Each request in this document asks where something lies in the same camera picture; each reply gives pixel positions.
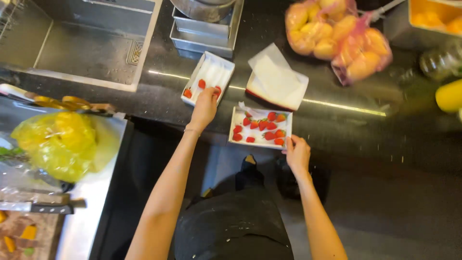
person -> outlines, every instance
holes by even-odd
[[[279,211],[251,155],[235,176],[237,191],[196,202],[178,219],[196,143],[216,113],[215,93],[215,88],[206,88],[198,96],[191,121],[151,192],[125,259],[167,259],[174,233],[176,260],[293,259]],[[286,142],[283,153],[300,189],[312,259],[347,259],[308,172],[310,147],[295,135]]]

chopped mango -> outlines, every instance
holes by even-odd
[[[37,227],[34,225],[30,225],[24,229],[23,234],[21,235],[21,238],[30,239],[30,240],[35,239],[36,233],[37,233]]]
[[[6,216],[6,214],[3,212],[3,210],[0,210],[0,223],[2,223],[3,221],[5,221],[8,217]]]
[[[16,244],[14,243],[14,240],[4,236],[3,239],[5,240],[6,247],[8,248],[8,251],[10,253],[13,253],[16,250]]]

knife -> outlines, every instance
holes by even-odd
[[[62,215],[74,214],[74,208],[71,205],[58,203],[0,202],[0,210],[53,213]]]

wooden cutting board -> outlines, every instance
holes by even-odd
[[[17,201],[30,201],[34,198],[42,203],[63,203],[67,200],[62,196],[21,192]],[[1,260],[51,260],[55,259],[56,249],[61,234],[64,216],[60,214],[25,213],[19,211],[5,211],[8,218],[0,223],[0,259]],[[29,225],[37,227],[34,240],[22,239],[24,229]],[[16,243],[16,250],[12,253],[6,247],[4,236],[12,238]],[[26,256],[24,250],[34,248],[31,256]]]

strawberry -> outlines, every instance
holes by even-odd
[[[258,127],[260,128],[260,131],[263,131],[267,125],[268,125],[268,121],[266,119],[258,123]]]
[[[217,88],[218,90],[220,90],[220,92],[218,92],[218,93],[214,93],[214,95],[217,95],[217,97],[219,97],[219,96],[220,96],[220,94],[221,94],[221,88],[220,88],[219,86],[216,86],[215,88]]]
[[[266,139],[266,140],[273,140],[276,138],[276,135],[273,134],[272,132],[266,132],[263,134],[263,137]]]
[[[199,83],[197,84],[200,88],[204,89],[205,88],[205,80],[200,79]]]
[[[258,121],[254,120],[250,123],[250,129],[255,129],[258,127]]]
[[[284,139],[277,138],[277,139],[274,140],[274,144],[283,146],[284,145]]]
[[[233,132],[234,132],[235,134],[240,133],[241,131],[242,131],[242,126],[240,126],[240,125],[236,125],[236,126],[234,127],[234,129],[233,129]]]
[[[286,120],[286,115],[285,114],[278,114],[278,116],[276,117],[276,122],[283,122]]]
[[[244,126],[248,126],[250,124],[250,120],[248,118],[244,118],[243,124]]]
[[[188,89],[186,89],[186,90],[184,91],[183,96],[185,96],[185,97],[187,97],[188,99],[190,99],[190,98],[193,96],[193,94],[191,93],[191,90],[188,88]]]
[[[276,112],[270,112],[270,113],[268,114],[268,121],[269,121],[269,122],[272,122],[272,121],[274,121],[274,120],[276,120]]]
[[[283,138],[283,137],[285,137],[285,136],[286,136],[286,131],[281,130],[281,129],[279,129],[279,130],[276,131],[276,137],[277,137],[277,138]]]
[[[232,139],[233,139],[234,141],[236,141],[236,142],[241,141],[241,140],[242,140],[242,135],[240,135],[240,134],[234,134],[234,135],[232,136]]]
[[[274,122],[270,122],[268,126],[266,126],[266,129],[268,130],[274,130],[276,128],[278,128],[278,126]]]

